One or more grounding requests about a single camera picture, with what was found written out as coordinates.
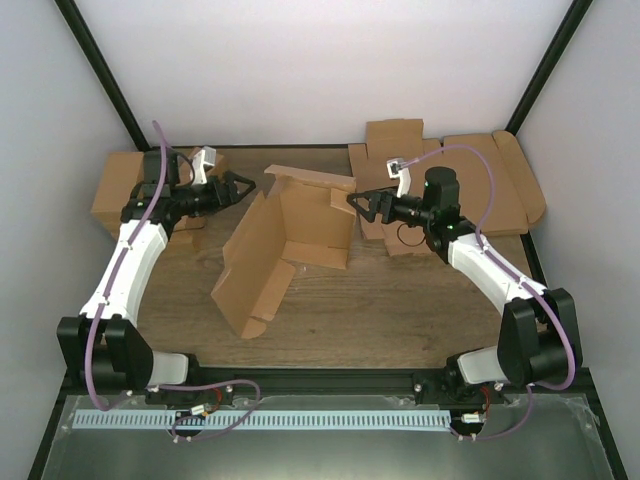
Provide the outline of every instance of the wooden table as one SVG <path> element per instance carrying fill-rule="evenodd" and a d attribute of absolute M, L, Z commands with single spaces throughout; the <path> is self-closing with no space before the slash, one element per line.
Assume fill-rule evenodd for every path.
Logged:
<path fill-rule="evenodd" d="M 264 169 L 279 165 L 350 175 L 346 149 L 242 148 L 220 151 L 265 191 Z M 500 314 L 461 273 L 435 255 L 387 256 L 356 228 L 346 271 L 296 265 L 267 331 L 241 340 L 210 297 L 223 269 L 222 245 L 253 199 L 209 219 L 198 253 L 168 250 L 151 275 L 138 328 L 155 350 L 197 354 L 215 366 L 441 367 L 455 353 L 495 345 Z M 520 239 L 493 238 L 528 273 Z"/>

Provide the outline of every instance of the black metal frame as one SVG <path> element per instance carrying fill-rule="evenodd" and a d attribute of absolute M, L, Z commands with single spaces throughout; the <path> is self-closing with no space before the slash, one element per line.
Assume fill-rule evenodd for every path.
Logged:
<path fill-rule="evenodd" d="M 592 0 L 574 0 L 560 27 L 558 28 L 551 44 L 535 71 L 527 86 L 516 110 L 514 111 L 506 130 L 516 134 L 524 122 L 536 98 L 542 91 L 553 68 L 560 59 L 571 37 L 578 28 L 582 18 L 587 12 Z M 117 110 L 122 122 L 129 132 L 132 141 L 141 151 L 150 149 L 149 143 L 144 137 L 131 109 L 128 106 L 113 74 L 111 73 L 104 57 L 84 22 L 78 7 L 73 0 L 56 0 L 60 12 L 69 24 L 69 28 L 76 37 L 87 60 L 93 67 L 100 83 L 105 89 L 109 99 Z M 266 145 L 265 148 L 304 148 L 305 145 Z M 338 148 L 346 145 L 314 145 L 320 148 Z M 536 254 L 535 246 L 530 234 L 521 237 L 524 251 L 531 270 L 531 276 L 536 281 L 546 284 L 540 261 Z M 417 402 L 427 404 L 434 403 L 442 408 L 451 410 L 477 408 L 479 398 L 469 398 L 462 402 L 444 398 L 442 392 L 435 391 L 431 385 L 437 383 L 444 374 L 444 369 L 297 369 L 297 368 L 202 368 L 199 370 L 202 383 L 230 380 L 233 378 L 249 378 L 258 382 L 265 395 L 297 394 L 297 395 L 340 395 L 340 394 L 375 394 L 375 395 L 413 395 Z M 420 383 L 422 389 L 416 392 L 414 386 Z M 536 388 L 536 393 L 545 393 L 544 389 Z M 516 393 L 518 390 L 505 388 L 504 393 Z M 588 369 L 581 369 L 574 384 L 569 389 L 570 393 L 583 393 L 591 410 L 600 419 L 598 431 L 606 449 L 609 464 L 616 479 L 628 478 L 622 461 L 618 454 L 604 411 L 600 404 L 597 391 L 591 379 Z M 249 394 L 239 387 L 235 394 Z M 46 460 L 51 448 L 60 415 L 64 407 L 67 395 L 86 394 L 83 389 L 72 385 L 70 378 L 65 377 L 60 388 L 60 393 L 53 407 L 53 411 L 47 425 L 40 448 L 36 454 L 30 479 L 41 478 L 44 472 Z M 193 404 L 194 394 L 171 392 L 149 396 L 148 401 L 163 404 Z M 225 393 L 225 401 L 229 401 L 229 394 Z"/>

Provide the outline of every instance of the white cable tray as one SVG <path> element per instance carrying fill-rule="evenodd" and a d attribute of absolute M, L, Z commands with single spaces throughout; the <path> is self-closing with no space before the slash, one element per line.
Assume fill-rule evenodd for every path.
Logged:
<path fill-rule="evenodd" d="M 201 419 L 189 419 L 178 430 L 221 430 L 239 419 L 242 410 L 220 410 Z M 166 430 L 176 420 L 175 411 L 164 410 L 77 410 L 73 429 L 84 430 Z M 413 430 L 449 431 L 447 410 L 341 410 L 275 411 L 258 410 L 240 424 L 238 430 Z"/>

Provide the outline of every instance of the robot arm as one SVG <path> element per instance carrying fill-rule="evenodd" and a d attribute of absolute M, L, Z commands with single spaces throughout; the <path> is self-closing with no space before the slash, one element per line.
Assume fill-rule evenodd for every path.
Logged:
<path fill-rule="evenodd" d="M 398 159 L 390 160 L 387 168 L 392 178 L 400 178 L 400 189 L 408 191 L 408 169 Z M 425 174 L 422 197 L 387 188 L 351 194 L 347 201 L 368 222 L 380 214 L 383 224 L 401 221 L 422 228 L 429 248 L 465 274 L 502 314 L 497 346 L 455 356 L 457 373 L 465 384 L 508 381 L 523 386 L 566 371 L 562 342 L 533 295 L 523 288 L 525 282 L 558 316 L 579 366 L 582 352 L 571 296 L 563 289 L 548 290 L 534 282 L 495 251 L 483 235 L 476 235 L 475 226 L 460 215 L 459 188 L 455 171 L 434 167 Z M 359 203 L 362 200 L 366 208 Z M 513 275 L 496 265 L 490 254 Z M 546 329 L 539 329 L 539 324 Z"/>
<path fill-rule="evenodd" d="M 118 242 L 98 288 L 78 317 L 65 317 L 58 325 L 58 341 L 75 384 L 84 383 L 88 332 L 98 313 L 98 334 L 92 347 L 92 376 L 97 387 L 136 390 L 185 381 L 189 358 L 152 351 L 136 329 L 138 308 L 151 271 L 180 219 L 216 213 L 240 202 L 255 189 L 253 181 L 231 171 L 224 172 L 221 178 L 207 177 L 205 169 L 214 166 L 215 153 L 203 148 L 191 162 L 191 181 L 182 186 L 178 185 L 181 154 L 170 151 L 161 195 L 148 220 L 140 226 L 160 181 L 160 152 L 145 153 L 144 181 L 134 188 L 122 210 Z M 238 187 L 242 185 L 245 188 L 240 191 Z"/>

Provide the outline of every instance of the flattened cardboard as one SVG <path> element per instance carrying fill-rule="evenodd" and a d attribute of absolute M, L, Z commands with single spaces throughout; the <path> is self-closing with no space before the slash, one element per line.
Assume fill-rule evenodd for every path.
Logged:
<path fill-rule="evenodd" d="M 267 167 L 264 173 L 275 175 L 276 178 L 292 178 L 303 185 L 337 188 L 349 193 L 356 191 L 356 179 L 344 175 L 314 172 L 303 168 L 283 167 L 282 165 L 271 165 Z"/>
<path fill-rule="evenodd" d="M 349 159 L 358 192 L 397 185 L 397 181 L 388 177 L 387 159 L 400 157 L 408 160 L 440 148 L 438 139 L 421 140 L 422 151 L 417 153 L 415 143 L 421 135 L 420 125 L 419 120 L 367 123 L 367 143 L 349 145 Z M 384 142 L 370 142 L 370 136 L 379 136 Z M 461 135 L 444 139 L 445 145 L 454 143 L 464 143 L 477 148 L 492 167 L 497 184 L 496 199 L 484 226 L 485 233 L 494 236 L 526 233 L 531 226 L 540 221 L 546 208 L 544 197 L 517 140 L 512 135 L 507 132 L 494 132 L 493 136 Z M 374 147 L 376 157 L 372 157 L 369 152 L 370 144 Z M 410 168 L 410 194 L 422 195 L 424 173 L 435 165 L 449 166 L 456 170 L 461 185 L 462 213 L 477 223 L 489 198 L 488 176 L 482 163 L 473 153 L 465 150 L 450 150 L 435 155 Z M 383 239 L 389 255 L 430 253 L 424 243 L 416 247 L 404 245 L 398 238 L 397 223 L 382 225 L 379 217 L 374 223 L 362 219 L 359 221 L 364 238 Z M 416 245 L 422 240 L 423 235 L 420 229 L 402 228 L 400 237 L 408 245 Z"/>
<path fill-rule="evenodd" d="M 265 318 L 275 314 L 273 302 L 279 305 L 282 300 L 280 297 L 267 301 L 263 291 L 268 283 L 279 285 L 284 281 L 279 276 L 287 271 L 279 266 L 279 262 L 286 237 L 277 196 L 265 199 L 260 192 L 247 213 L 250 225 L 249 220 L 243 219 L 241 224 L 245 225 L 241 235 L 234 232 L 231 247 L 225 245 L 223 248 L 225 269 L 211 296 L 236 334 L 253 338 L 266 330 Z M 279 290 L 282 288 L 272 288 L 272 293 Z"/>
<path fill-rule="evenodd" d="M 495 181 L 495 201 L 482 230 L 493 235 L 524 234 L 529 231 L 527 215 L 511 177 L 507 173 L 500 151 L 489 134 L 446 137 L 444 145 L 463 144 L 477 149 L 489 162 Z M 437 163 L 428 159 L 428 166 Z M 460 182 L 461 213 L 478 224 L 489 203 L 489 177 L 482 162 L 470 151 L 447 150 L 442 165 L 454 169 Z"/>
<path fill-rule="evenodd" d="M 189 158 L 199 151 L 194 149 Z M 131 190 L 143 179 L 143 154 L 141 152 L 116 152 L 108 156 L 98 190 L 94 197 L 91 213 L 96 217 L 111 236 L 118 239 L 120 234 L 120 214 L 129 201 Z M 207 172 L 207 176 L 219 177 L 228 170 L 228 163 L 222 155 L 216 155 L 216 165 Z M 190 178 L 189 165 L 180 166 L 180 181 L 187 183 Z M 200 241 L 192 233 L 206 225 L 206 217 L 183 218 L 174 227 L 168 248 L 172 246 L 192 245 L 199 249 Z"/>
<path fill-rule="evenodd" d="M 225 269 L 211 296 L 241 338 L 262 334 L 295 267 L 284 260 L 345 269 L 355 225 L 346 203 L 352 177 L 272 165 L 276 181 L 258 193 L 222 248 Z"/>
<path fill-rule="evenodd" d="M 367 154 L 370 160 L 386 162 L 391 158 L 422 155 L 422 130 L 419 119 L 367 122 Z"/>
<path fill-rule="evenodd" d="M 509 132 L 499 130 L 493 132 L 493 139 L 498 145 L 511 181 L 520 195 L 529 227 L 533 227 L 542 220 L 547 209 L 547 202 L 540 184 L 536 180 L 516 137 Z"/>

